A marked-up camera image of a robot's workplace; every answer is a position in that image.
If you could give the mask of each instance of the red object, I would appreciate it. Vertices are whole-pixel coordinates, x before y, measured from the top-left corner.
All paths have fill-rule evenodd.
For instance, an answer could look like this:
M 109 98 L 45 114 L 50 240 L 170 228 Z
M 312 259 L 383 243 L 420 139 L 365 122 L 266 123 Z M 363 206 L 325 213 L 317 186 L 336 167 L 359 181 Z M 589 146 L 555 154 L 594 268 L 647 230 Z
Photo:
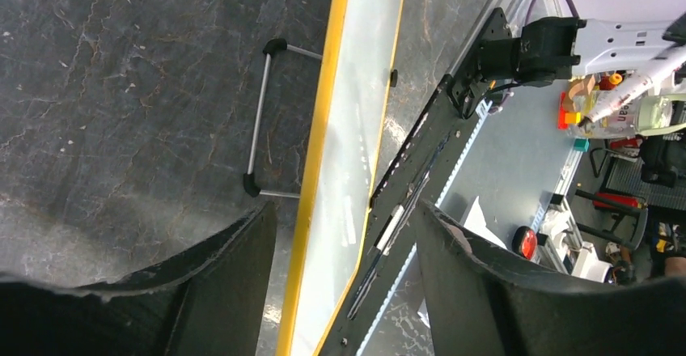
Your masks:
M 526 235 L 524 235 L 522 243 L 519 245 L 519 253 L 530 261 L 536 252 L 536 245 L 538 245 L 536 233 L 529 230 L 527 231 Z
M 621 196 L 619 194 L 596 193 L 598 197 L 607 198 L 610 201 L 619 202 L 620 204 L 628 205 L 633 208 L 642 208 L 643 204 L 636 197 Z M 614 209 L 613 206 L 604 204 L 602 202 L 593 201 L 593 206 L 596 208 Z
M 622 77 L 619 74 L 604 75 L 598 83 L 598 88 L 601 91 L 611 91 L 622 82 Z
M 610 142 L 610 149 L 616 150 L 618 148 L 638 148 L 641 146 L 641 140 L 637 138 L 622 139 Z
M 570 127 L 569 124 L 565 123 L 565 109 L 562 108 L 562 101 L 565 100 L 567 96 L 566 92 L 562 92 L 560 95 L 560 107 L 557 110 L 557 129 L 565 130 Z

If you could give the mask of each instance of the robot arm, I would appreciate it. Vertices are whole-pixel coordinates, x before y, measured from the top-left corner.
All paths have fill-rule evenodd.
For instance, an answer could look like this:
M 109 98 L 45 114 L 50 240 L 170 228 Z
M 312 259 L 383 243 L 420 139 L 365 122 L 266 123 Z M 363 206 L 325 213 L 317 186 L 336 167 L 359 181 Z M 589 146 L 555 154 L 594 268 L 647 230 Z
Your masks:
M 483 80 L 512 79 L 533 87 L 603 71 L 636 70 L 596 104 L 582 126 L 659 85 L 685 62 L 686 14 L 671 25 L 547 17 L 524 26 L 519 38 L 482 42 L 478 69 Z

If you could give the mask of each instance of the bottle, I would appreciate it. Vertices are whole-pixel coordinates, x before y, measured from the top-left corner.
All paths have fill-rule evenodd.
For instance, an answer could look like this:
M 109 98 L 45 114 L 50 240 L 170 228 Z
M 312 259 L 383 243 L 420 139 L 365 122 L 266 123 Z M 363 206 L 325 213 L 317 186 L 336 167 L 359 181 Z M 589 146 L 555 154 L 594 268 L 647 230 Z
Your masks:
M 581 112 L 585 116 L 603 99 L 612 97 L 608 91 L 594 91 L 583 101 Z M 686 129 L 686 123 L 671 125 L 672 103 L 686 101 L 686 95 L 652 95 L 629 101 L 611 115 L 585 125 L 583 128 L 570 126 L 568 134 L 574 138 L 613 139 L 633 138 L 671 134 Z

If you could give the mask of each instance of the floor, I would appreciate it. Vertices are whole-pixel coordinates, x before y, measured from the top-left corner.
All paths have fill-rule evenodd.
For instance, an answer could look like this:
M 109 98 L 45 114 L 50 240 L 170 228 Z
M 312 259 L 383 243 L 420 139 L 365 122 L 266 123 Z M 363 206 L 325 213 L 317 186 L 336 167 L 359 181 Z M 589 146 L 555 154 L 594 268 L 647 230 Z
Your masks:
M 0 266 L 77 286 L 115 281 L 263 199 L 241 185 L 261 49 L 320 52 L 330 0 L 0 0 Z M 405 0 L 379 160 L 390 163 L 486 0 Z M 257 153 L 297 190 L 318 64 L 273 64 Z M 296 202 L 279 232 L 259 354 L 273 354 Z

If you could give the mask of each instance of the dark marble surface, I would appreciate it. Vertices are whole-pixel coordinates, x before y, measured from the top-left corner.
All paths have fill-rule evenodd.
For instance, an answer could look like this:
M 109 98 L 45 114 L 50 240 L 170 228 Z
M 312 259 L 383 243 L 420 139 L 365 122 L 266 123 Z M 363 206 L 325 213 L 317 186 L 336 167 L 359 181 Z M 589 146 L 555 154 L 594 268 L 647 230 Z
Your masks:
M 419 260 L 415 256 L 391 298 L 364 354 L 433 356 L 431 331 L 417 311 L 424 300 Z
M 379 158 L 392 160 L 486 0 L 405 0 Z M 234 221 L 274 36 L 320 52 L 330 0 L 0 0 L 0 266 L 61 285 L 114 281 Z M 293 191 L 319 63 L 273 63 L 258 180 Z M 273 354 L 296 201 L 280 226 L 258 354 Z M 378 343 L 431 354 L 416 308 Z

